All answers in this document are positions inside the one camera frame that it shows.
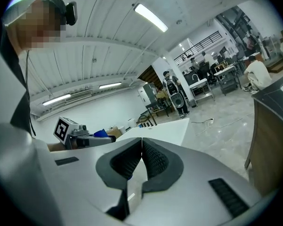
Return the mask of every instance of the vr headset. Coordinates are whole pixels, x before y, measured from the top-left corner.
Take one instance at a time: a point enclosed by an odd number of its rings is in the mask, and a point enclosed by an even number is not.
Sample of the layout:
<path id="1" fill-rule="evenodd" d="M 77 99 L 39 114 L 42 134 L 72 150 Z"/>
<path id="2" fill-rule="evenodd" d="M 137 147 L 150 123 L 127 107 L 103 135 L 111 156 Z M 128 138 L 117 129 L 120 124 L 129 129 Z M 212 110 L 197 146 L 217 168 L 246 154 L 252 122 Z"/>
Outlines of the vr headset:
<path id="1" fill-rule="evenodd" d="M 66 24 L 75 25 L 77 21 L 77 6 L 76 2 L 70 2 L 66 5 Z"/>

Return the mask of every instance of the cable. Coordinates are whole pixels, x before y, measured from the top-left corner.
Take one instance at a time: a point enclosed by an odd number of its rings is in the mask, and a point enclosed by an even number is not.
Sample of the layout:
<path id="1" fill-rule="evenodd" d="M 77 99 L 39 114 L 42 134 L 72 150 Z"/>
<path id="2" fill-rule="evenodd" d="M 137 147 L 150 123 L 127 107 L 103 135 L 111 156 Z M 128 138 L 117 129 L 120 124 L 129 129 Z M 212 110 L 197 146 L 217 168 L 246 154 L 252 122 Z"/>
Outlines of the cable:
<path id="1" fill-rule="evenodd" d="M 205 120 L 205 121 L 202 121 L 202 122 L 191 121 L 191 123 L 202 124 L 202 123 L 204 123 L 206 121 L 211 121 L 211 120 L 212 120 L 212 118 L 210 118 L 208 120 Z"/>
<path id="2" fill-rule="evenodd" d="M 248 116 L 248 115 L 251 115 L 251 114 L 253 114 L 253 112 L 252 112 L 252 113 L 249 113 L 249 114 L 243 116 L 242 118 L 240 118 L 240 119 L 238 119 L 238 120 L 236 120 L 236 121 L 234 121 L 234 122 L 232 122 L 232 123 L 229 123 L 229 124 L 227 124 L 227 125 L 225 125 L 225 126 L 230 126 L 230 125 L 232 125 L 233 123 L 235 123 L 235 122 L 237 122 L 237 121 L 240 121 L 240 120 L 243 119 L 244 117 L 246 117 L 246 116 Z M 208 124 L 208 127 L 209 127 L 209 128 L 223 128 L 223 127 L 225 127 L 225 126 L 221 126 L 221 127 L 211 127 L 211 126 L 209 126 L 209 124 Z"/>
<path id="3" fill-rule="evenodd" d="M 223 128 L 223 127 L 225 127 L 225 126 L 230 126 L 230 125 L 232 125 L 233 123 L 236 123 L 237 121 L 240 121 L 240 120 L 243 119 L 244 117 L 246 117 L 246 116 L 248 116 L 248 115 L 251 115 L 251 114 L 253 114 L 253 112 L 252 112 L 252 113 L 249 113 L 249 114 L 247 114 L 247 115 L 245 115 L 245 116 L 243 116 L 242 118 L 240 118 L 240 119 L 238 119 L 238 120 L 236 120 L 236 121 L 234 121 L 234 122 L 232 122 L 232 123 L 229 123 L 229 124 L 224 125 L 224 126 L 221 126 L 221 127 L 211 127 L 211 126 L 209 126 L 209 124 L 210 124 L 210 122 L 209 122 L 209 123 L 208 123 L 208 127 L 209 127 L 209 128 Z M 204 123 L 204 125 L 205 125 L 205 130 L 202 131 L 202 132 L 200 132 L 200 133 L 198 133 L 198 134 L 196 134 L 196 136 L 199 135 L 199 134 L 202 134 L 203 132 L 206 131 L 206 129 L 207 129 L 206 122 L 207 122 L 207 121 L 212 121 L 212 118 L 207 119 L 207 120 L 205 120 L 205 121 L 203 121 L 203 122 L 195 122 L 195 121 L 192 121 L 192 122 L 191 122 L 191 123 L 197 123 L 197 124 L 202 124 L 202 123 Z"/>
<path id="4" fill-rule="evenodd" d="M 28 105 L 29 105 L 29 122 L 30 122 L 30 126 L 32 128 L 32 132 L 33 132 L 34 136 L 36 136 L 36 133 L 35 133 L 33 126 L 32 126 L 32 120 L 30 118 L 30 95 L 29 95 L 29 90 L 28 90 L 28 55 L 29 55 L 29 50 L 27 51 L 27 55 L 26 55 L 25 83 L 26 83 L 26 91 L 27 91 L 27 100 L 28 100 Z"/>
<path id="5" fill-rule="evenodd" d="M 29 91 L 28 91 L 28 55 L 29 55 L 29 50 L 27 51 L 27 55 L 26 55 L 25 83 L 26 83 L 28 103 L 30 104 L 30 95 L 29 95 Z"/>
<path id="6" fill-rule="evenodd" d="M 200 133 L 198 133 L 198 134 L 196 134 L 196 136 L 197 136 L 197 135 L 199 135 L 199 134 L 202 134 L 203 132 L 205 132 L 205 131 L 206 131 L 206 129 L 207 129 L 207 127 L 206 127 L 206 121 L 203 121 L 203 122 L 204 122 L 204 124 L 205 124 L 205 130 L 204 130 L 204 131 L 202 131 L 202 132 L 200 132 Z"/>

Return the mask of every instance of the speaker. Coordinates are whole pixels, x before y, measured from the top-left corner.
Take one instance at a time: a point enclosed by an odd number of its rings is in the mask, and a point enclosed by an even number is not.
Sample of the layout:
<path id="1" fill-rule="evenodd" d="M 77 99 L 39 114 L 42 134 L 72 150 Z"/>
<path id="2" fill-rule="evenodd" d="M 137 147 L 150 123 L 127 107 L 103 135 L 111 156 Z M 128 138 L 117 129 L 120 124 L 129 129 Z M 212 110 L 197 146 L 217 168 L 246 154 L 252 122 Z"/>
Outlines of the speaker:
<path id="1" fill-rule="evenodd" d="M 176 108 L 181 108 L 184 104 L 183 97 L 180 93 L 175 93 L 170 96 L 170 99 Z"/>

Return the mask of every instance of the wooden panel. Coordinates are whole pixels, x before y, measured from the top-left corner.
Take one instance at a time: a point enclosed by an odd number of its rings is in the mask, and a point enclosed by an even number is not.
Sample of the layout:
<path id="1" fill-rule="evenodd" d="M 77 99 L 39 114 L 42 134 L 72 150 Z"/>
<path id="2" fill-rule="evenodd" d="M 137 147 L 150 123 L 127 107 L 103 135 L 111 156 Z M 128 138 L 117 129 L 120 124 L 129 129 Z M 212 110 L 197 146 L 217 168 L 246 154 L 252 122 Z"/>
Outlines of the wooden panel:
<path id="1" fill-rule="evenodd" d="M 139 79 L 144 82 L 154 83 L 157 89 L 162 89 L 162 83 L 152 66 L 148 67 L 140 76 Z"/>
<path id="2" fill-rule="evenodd" d="M 252 164 L 254 185 L 265 196 L 279 187 L 283 177 L 283 121 L 256 101 L 255 113 L 248 159 Z"/>

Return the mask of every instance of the staircase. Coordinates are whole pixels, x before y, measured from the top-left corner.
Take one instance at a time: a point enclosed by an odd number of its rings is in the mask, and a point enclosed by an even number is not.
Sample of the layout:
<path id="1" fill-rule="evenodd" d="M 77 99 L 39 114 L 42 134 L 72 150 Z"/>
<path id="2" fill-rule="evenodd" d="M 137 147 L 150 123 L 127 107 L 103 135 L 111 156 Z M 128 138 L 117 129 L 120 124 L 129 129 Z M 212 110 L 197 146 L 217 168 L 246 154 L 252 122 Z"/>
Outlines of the staircase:
<path id="1" fill-rule="evenodd" d="M 279 73 L 283 70 L 283 58 L 267 67 L 269 73 Z"/>

